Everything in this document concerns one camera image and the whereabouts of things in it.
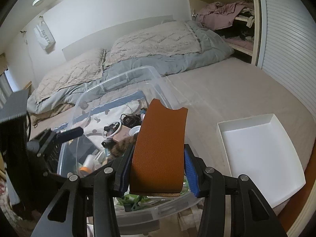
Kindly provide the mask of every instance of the white pouch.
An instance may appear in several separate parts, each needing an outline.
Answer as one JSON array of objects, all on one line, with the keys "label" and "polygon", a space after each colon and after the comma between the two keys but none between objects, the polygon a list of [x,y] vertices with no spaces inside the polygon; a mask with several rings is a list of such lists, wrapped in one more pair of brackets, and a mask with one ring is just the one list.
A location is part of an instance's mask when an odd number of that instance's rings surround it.
[{"label": "white pouch", "polygon": [[55,39],[53,38],[52,33],[49,31],[43,18],[40,18],[40,22],[34,28],[34,32],[40,46],[43,50],[46,50],[55,43]]}]

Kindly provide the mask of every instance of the metal screw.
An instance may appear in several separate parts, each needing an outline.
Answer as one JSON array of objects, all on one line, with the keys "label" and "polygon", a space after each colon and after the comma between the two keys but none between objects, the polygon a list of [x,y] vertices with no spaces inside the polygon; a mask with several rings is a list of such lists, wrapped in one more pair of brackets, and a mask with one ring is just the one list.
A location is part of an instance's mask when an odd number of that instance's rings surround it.
[{"label": "metal screw", "polygon": [[77,175],[71,175],[71,176],[69,177],[69,180],[72,181],[72,182],[76,181],[77,179],[78,179],[78,176],[77,176]]},{"label": "metal screw", "polygon": [[210,167],[210,166],[208,166],[208,167],[205,168],[205,172],[211,174],[211,173],[215,172],[215,169]]},{"label": "metal screw", "polygon": [[113,172],[113,168],[111,168],[111,167],[106,167],[106,168],[104,169],[104,172],[105,172],[105,174],[110,174],[110,173]]},{"label": "metal screw", "polygon": [[248,181],[249,177],[247,175],[241,175],[240,179],[243,180],[243,181]]}]

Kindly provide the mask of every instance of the pink fabric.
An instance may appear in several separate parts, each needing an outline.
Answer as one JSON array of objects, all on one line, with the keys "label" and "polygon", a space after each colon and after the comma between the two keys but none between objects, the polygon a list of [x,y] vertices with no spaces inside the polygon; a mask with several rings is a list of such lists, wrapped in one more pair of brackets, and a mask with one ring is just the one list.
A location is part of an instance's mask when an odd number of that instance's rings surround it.
[{"label": "pink fabric", "polygon": [[252,5],[246,2],[234,2],[223,5],[221,2],[208,4],[197,13],[196,21],[205,27],[216,30],[232,26],[235,17],[245,7]]},{"label": "pink fabric", "polygon": [[224,41],[241,46],[251,51],[253,50],[253,43],[246,40],[242,40],[240,37],[232,37],[232,38],[227,38],[227,39],[224,38]]}]

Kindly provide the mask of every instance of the pillow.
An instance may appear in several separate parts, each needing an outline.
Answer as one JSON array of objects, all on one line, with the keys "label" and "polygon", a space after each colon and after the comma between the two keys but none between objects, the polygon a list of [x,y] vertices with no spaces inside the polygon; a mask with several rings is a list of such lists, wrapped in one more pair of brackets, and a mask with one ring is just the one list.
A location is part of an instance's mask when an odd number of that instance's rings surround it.
[{"label": "pillow", "polygon": [[105,55],[105,49],[95,48],[49,71],[34,91],[36,104],[62,88],[101,78]]}]

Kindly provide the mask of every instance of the mattress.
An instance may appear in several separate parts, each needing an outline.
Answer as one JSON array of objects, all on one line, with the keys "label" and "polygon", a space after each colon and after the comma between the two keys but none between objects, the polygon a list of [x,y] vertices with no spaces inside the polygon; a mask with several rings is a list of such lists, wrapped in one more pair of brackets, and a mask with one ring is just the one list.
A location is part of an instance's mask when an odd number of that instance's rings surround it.
[{"label": "mattress", "polygon": [[[207,166],[229,175],[216,135],[218,122],[274,113],[289,135],[303,169],[306,169],[316,136],[314,118],[294,95],[261,69],[229,58],[164,79],[180,105],[188,108],[186,141]],[[133,88],[138,90],[137,84],[125,87]],[[123,89],[117,92],[124,96]],[[150,102],[150,93],[145,95]],[[54,128],[67,122],[72,110],[40,122],[32,130],[32,136],[47,127]],[[286,203],[275,207],[275,213],[278,214]]]}]

